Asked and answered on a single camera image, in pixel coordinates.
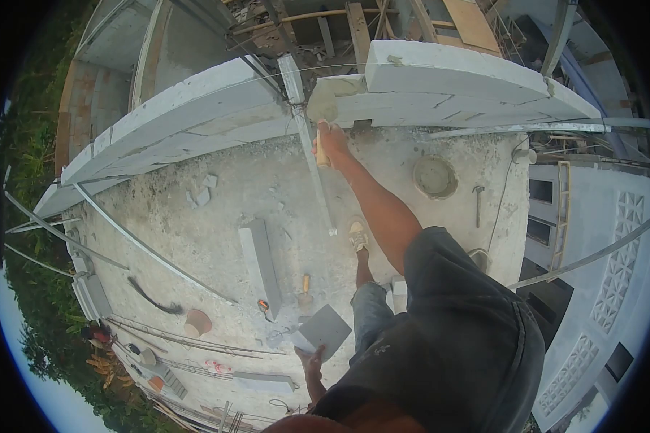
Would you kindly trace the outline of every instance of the jeans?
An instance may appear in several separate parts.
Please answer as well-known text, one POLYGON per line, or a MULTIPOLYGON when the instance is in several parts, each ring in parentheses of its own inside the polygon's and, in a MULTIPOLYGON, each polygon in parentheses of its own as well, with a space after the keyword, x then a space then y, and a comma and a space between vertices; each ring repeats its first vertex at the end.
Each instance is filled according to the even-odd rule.
POLYGON ((349 366, 376 342, 384 330, 394 324, 395 317, 385 301, 385 289, 376 283, 365 283, 358 288, 350 304, 354 309, 356 353, 349 360, 349 366))

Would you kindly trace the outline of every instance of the hand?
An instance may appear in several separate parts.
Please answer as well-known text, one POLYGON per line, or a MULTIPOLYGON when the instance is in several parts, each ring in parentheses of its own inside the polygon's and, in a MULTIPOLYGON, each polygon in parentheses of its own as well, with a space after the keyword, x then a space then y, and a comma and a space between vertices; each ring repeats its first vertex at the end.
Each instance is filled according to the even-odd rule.
POLYGON ((322 365, 323 352, 325 351, 325 345, 321 344, 320 347, 313 353, 309 355, 308 353, 302 351, 298 347, 294 347, 294 351, 301 359, 301 365, 303 365, 303 372, 306 377, 312 376, 317 380, 320 380, 323 375, 320 373, 320 367, 322 365))
MULTIPOLYGON (((325 155, 330 159, 330 165, 333 169, 341 168, 343 162, 354 158, 347 146, 347 136, 337 123, 330 125, 327 121, 320 119, 318 121, 318 131, 320 131, 320 145, 325 151, 325 155)), ((316 140, 313 140, 313 149, 311 149, 313 154, 315 154, 316 140)))

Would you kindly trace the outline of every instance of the dark shirt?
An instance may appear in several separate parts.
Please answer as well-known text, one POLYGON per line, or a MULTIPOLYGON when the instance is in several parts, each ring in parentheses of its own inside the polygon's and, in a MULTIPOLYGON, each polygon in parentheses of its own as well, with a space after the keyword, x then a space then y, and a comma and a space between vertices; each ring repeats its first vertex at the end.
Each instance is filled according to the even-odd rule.
POLYGON ((520 432, 544 363, 529 308, 442 227, 423 230, 404 265, 407 313, 352 358, 311 413, 341 421, 384 398, 429 432, 520 432))

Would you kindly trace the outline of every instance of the forearm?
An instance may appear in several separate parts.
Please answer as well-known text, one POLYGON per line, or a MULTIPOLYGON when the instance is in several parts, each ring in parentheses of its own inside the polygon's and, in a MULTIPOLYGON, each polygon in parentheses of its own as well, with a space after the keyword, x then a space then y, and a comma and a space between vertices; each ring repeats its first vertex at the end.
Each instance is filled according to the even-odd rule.
POLYGON ((416 216, 393 193, 383 188, 354 157, 341 162, 344 175, 359 202, 364 218, 392 267, 404 275, 407 246, 421 232, 416 216))
POLYGON ((305 387, 308 390, 308 395, 311 397, 312 404, 318 403, 318 401, 325 395, 325 386, 320 382, 319 375, 315 374, 305 374, 305 387))

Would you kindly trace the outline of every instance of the ladder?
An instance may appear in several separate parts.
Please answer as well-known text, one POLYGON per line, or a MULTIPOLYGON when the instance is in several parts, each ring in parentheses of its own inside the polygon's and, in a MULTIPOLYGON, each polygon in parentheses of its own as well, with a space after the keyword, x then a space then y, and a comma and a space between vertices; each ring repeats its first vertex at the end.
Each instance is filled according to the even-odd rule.
POLYGON ((549 264, 549 272, 561 267, 563 252, 568 241, 568 219, 571 216, 571 162, 558 161, 559 199, 556 214, 556 235, 554 236, 554 252, 549 264))

